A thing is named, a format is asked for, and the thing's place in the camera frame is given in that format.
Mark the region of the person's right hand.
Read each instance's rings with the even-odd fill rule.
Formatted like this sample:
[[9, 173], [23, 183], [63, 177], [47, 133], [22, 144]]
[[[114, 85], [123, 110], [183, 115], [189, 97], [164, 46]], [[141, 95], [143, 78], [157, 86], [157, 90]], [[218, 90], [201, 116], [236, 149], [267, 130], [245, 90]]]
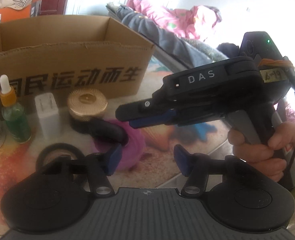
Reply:
[[284, 159], [273, 158], [273, 154], [276, 150], [295, 145], [295, 123], [280, 124], [269, 139], [268, 145], [247, 144], [243, 134], [235, 129], [229, 131], [228, 141], [233, 145], [235, 156], [278, 182], [284, 176], [287, 164]]

